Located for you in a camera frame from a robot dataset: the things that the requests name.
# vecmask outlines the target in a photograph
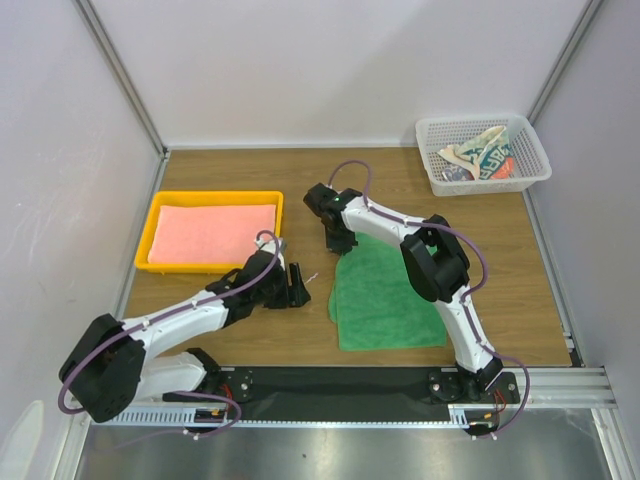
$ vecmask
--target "white panel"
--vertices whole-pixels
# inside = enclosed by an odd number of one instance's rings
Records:
[[[414,143],[526,114],[585,0],[95,0],[171,146]]]
[[[113,311],[158,158],[71,1],[4,1],[0,18],[0,477],[21,478],[15,451],[41,428],[42,479],[66,427],[58,369]]]
[[[605,365],[640,451],[640,3],[608,2],[536,126],[553,167],[535,201],[579,345]]]

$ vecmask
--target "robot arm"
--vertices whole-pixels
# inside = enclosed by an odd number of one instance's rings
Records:
[[[308,302],[311,297],[304,288],[298,265],[289,266],[289,285],[283,244],[279,250],[274,267],[260,281],[237,294],[221,295],[247,285],[267,269],[276,254],[275,240],[261,245],[241,270],[229,272],[184,302],[122,322],[109,314],[96,318],[63,364],[60,380],[65,382],[92,352],[120,335],[121,339],[101,351],[69,385],[73,396],[96,422],[112,419],[133,401],[167,392],[213,393],[218,386],[219,367],[202,350],[156,357],[192,337],[248,317],[256,305],[286,308]]]
[[[309,190],[304,202],[321,219],[327,248],[334,253],[350,252],[357,245],[356,232],[400,249],[411,286],[422,298],[433,302],[442,317],[458,369],[473,379],[481,391],[493,384],[502,371],[502,362],[488,351],[494,349],[484,334],[471,298],[467,297],[464,303],[462,298],[469,290],[469,260],[452,234],[415,226],[437,223],[448,227],[444,218],[434,215],[425,221],[406,216],[371,200],[365,203],[356,190],[337,192],[323,184]],[[427,246],[435,246],[436,252],[431,255]]]

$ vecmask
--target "orange tray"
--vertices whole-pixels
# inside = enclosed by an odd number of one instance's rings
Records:
[[[280,236],[282,223],[282,207],[284,195],[282,192],[209,192],[209,191],[163,191],[153,197],[149,215],[142,231],[135,266],[140,270],[155,273],[227,273],[234,268],[244,265],[228,264],[197,264],[197,263],[149,263],[149,251],[158,226],[160,207],[210,207],[223,205],[275,205],[276,227],[275,234]]]

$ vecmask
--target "mesh basket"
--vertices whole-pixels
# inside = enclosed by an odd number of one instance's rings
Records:
[[[438,150],[462,144],[497,125],[506,125],[513,152],[514,169],[509,178],[448,182],[442,171],[450,165]],[[416,136],[422,163],[427,170],[433,194],[439,197],[476,193],[521,192],[551,176],[547,154],[529,121],[520,115],[485,115],[425,118],[416,123]]]

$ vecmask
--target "wooden surface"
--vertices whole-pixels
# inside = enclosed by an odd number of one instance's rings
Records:
[[[416,148],[282,149],[173,152],[162,190],[280,190],[284,193],[282,236],[285,259],[299,262],[312,300],[303,308],[257,308],[247,319],[194,338],[176,349],[198,346],[225,365],[450,365],[453,349],[415,348],[341,352],[327,302],[336,255],[327,252],[324,230],[302,203],[307,190],[326,182],[343,160],[359,158],[373,166],[371,198],[394,210],[444,216],[482,249],[489,282],[474,294],[486,333],[498,349],[529,365],[568,365],[560,321],[531,231],[522,196],[517,193],[434,197]],[[337,189],[361,189],[365,171],[349,165]],[[479,279],[473,253],[471,279]],[[193,295],[214,276],[138,272],[127,315],[154,312]]]

